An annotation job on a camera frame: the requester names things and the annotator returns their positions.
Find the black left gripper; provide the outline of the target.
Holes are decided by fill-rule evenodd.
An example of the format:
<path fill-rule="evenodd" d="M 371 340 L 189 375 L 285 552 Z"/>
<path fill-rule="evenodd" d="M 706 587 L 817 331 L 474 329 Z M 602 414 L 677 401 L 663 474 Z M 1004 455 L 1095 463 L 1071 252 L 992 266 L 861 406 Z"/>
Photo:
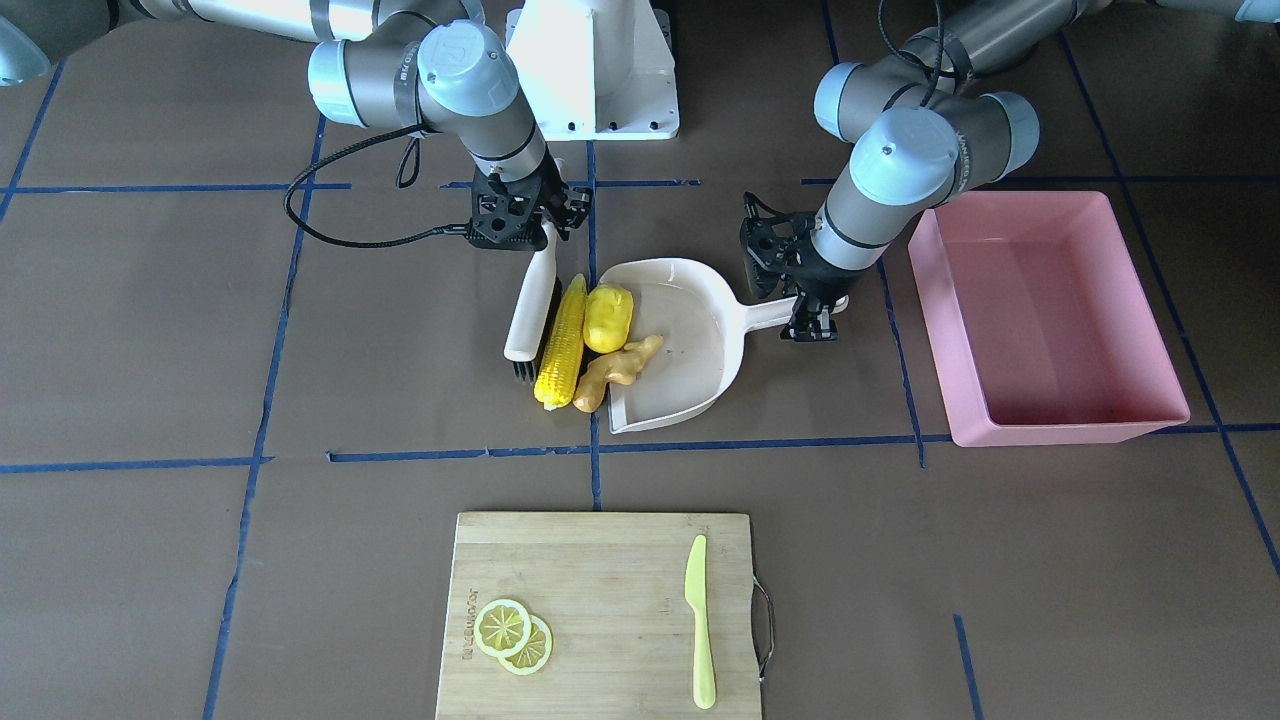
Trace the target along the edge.
<path fill-rule="evenodd" d="M 755 299 L 776 291 L 795 296 L 780 338 L 795 343 L 836 341 L 838 300 L 867 270 L 844 269 L 819 255 L 815 213 L 777 211 L 751 192 L 742 195 L 742 204 L 746 217 L 739 237 L 751 293 Z"/>

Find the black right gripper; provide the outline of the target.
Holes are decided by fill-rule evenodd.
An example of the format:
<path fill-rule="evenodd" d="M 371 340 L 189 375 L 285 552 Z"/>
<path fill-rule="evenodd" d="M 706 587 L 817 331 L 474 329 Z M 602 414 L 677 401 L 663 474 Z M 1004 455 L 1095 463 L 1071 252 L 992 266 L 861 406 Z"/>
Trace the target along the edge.
<path fill-rule="evenodd" d="M 589 187 L 570 187 L 552 160 L 521 179 L 503 181 L 476 169 L 466 240 L 476 249 L 541 251 L 548 245 L 544 220 L 559 232 L 576 229 L 593 208 Z"/>

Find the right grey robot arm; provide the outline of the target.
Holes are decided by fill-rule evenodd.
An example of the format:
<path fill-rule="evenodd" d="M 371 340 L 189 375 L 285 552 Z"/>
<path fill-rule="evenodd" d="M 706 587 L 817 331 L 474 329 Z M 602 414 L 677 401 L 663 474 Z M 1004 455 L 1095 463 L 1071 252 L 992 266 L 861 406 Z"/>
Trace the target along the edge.
<path fill-rule="evenodd" d="M 183 19 L 311 44 L 308 91 L 328 120 L 374 128 L 376 143 L 410 140 L 399 187 L 416 181 L 422 137 L 457 137 L 475 165 L 470 218 L 422 238 L 540 251 L 545 223 L 566 233 L 591 211 L 591 191 L 566 184 L 479 1 L 5 1 L 3 83 L 45 76 L 129 23 Z"/>

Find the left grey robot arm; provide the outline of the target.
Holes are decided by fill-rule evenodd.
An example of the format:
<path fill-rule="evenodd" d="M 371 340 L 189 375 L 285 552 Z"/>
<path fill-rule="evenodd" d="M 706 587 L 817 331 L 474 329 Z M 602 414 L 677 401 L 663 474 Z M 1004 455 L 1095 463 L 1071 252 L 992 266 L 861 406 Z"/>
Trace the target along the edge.
<path fill-rule="evenodd" d="M 824 202 L 815 211 L 786 213 L 754 193 L 742 197 L 746 273 L 756 297 L 782 292 L 773 320 L 782 340 L 836 340 L 838 305 L 911 219 L 1033 158 L 1041 122 L 1027 99 L 965 91 L 1105 8 L 1103 1 L 975 1 L 948 14 L 936 3 L 936 23 L 904 44 L 887 38 L 886 58 L 826 72 L 813 113 L 850 145 L 851 156 Z"/>

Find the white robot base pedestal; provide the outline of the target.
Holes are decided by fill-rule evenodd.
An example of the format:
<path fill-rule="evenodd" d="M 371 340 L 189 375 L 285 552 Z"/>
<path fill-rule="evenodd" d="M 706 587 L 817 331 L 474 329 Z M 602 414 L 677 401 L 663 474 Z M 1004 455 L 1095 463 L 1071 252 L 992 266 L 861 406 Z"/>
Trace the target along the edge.
<path fill-rule="evenodd" d="M 649 1 L 526 1 L 506 17 L 506 51 L 550 142 L 678 135 L 671 19 Z"/>

